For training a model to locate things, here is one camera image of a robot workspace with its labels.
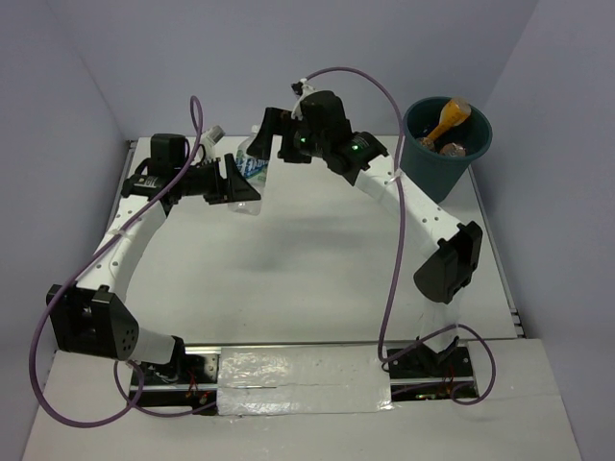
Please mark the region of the clear bottle blue label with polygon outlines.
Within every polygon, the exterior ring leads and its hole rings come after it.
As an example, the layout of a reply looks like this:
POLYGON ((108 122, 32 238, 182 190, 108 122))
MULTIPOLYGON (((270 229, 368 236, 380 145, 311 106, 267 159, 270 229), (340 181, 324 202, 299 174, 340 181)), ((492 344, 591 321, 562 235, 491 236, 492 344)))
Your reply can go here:
POLYGON ((260 214, 262 206, 262 198, 267 180, 269 161, 257 159, 247 153, 248 147, 256 138, 259 131, 259 125, 253 125, 251 133, 237 147, 235 152, 235 164, 239 172, 247 180, 247 182, 257 191, 260 199, 250 202, 236 202, 228 204, 229 211, 241 214, 249 214, 257 216, 260 214))

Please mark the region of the orange label tea bottle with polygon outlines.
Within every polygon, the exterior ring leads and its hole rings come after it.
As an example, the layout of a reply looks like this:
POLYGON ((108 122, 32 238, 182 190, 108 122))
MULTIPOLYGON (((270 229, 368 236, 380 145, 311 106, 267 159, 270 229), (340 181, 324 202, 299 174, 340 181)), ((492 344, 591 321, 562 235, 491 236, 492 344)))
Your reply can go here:
POLYGON ((467 155, 467 151, 464 146, 458 143, 451 142, 444 145, 440 149, 439 154, 441 156, 450 158, 465 158, 467 155))

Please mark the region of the orange bottle blue label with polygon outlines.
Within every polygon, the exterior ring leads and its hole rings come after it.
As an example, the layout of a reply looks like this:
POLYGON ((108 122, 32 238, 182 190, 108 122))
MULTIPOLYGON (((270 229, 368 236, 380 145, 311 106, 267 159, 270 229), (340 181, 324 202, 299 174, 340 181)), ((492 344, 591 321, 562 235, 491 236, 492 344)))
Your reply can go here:
POLYGON ((435 141, 454 127, 464 123, 472 113, 471 105, 463 98, 450 99, 440 111, 438 124, 431 132, 418 139, 423 147, 434 150, 435 141))

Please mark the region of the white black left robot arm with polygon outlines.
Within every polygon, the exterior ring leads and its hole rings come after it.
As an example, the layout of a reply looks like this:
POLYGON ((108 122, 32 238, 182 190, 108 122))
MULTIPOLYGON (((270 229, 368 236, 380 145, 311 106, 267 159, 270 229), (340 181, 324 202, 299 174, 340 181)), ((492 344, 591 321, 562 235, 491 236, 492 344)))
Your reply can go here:
POLYGON ((104 254, 66 290, 54 285, 47 294, 58 298, 50 318, 62 351, 139 362, 170 383, 186 375, 183 339, 141 326, 125 302, 146 247, 182 198, 201 196, 210 205, 259 199, 234 156, 214 153, 223 135, 218 126, 202 134, 190 165, 184 136, 151 137, 150 156, 122 184, 115 217, 99 245, 104 254))

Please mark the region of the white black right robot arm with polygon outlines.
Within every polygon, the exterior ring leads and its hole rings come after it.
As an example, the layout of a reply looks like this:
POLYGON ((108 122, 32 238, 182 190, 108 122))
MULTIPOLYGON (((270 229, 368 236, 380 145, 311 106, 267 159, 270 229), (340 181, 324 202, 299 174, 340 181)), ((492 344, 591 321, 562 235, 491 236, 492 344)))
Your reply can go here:
POLYGON ((398 217, 401 237, 415 239, 425 258, 413 275, 424 299, 425 323, 412 349, 425 374, 440 375, 457 346, 456 298, 478 267, 481 227, 444 211, 394 163, 374 135, 353 130, 342 100, 330 90, 301 85, 293 109, 266 108, 248 155, 268 159, 276 135, 282 139, 280 159, 322 159, 336 175, 398 217))

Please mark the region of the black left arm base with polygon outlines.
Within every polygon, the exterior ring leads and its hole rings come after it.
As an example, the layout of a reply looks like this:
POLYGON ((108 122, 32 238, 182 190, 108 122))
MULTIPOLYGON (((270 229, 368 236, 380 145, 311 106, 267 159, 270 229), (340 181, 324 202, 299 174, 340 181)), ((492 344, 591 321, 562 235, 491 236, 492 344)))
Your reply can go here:
POLYGON ((143 390, 137 405, 162 411, 214 414, 217 411, 218 353, 187 352, 179 368, 142 363, 143 390))

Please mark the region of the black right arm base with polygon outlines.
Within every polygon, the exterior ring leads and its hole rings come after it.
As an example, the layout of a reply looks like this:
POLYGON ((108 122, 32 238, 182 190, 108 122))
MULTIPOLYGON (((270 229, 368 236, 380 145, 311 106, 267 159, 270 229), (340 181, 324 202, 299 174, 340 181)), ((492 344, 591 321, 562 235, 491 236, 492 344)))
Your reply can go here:
POLYGON ((474 369, 468 349, 450 346, 444 352, 432 352, 420 346, 385 365, 393 379, 473 378, 474 369))

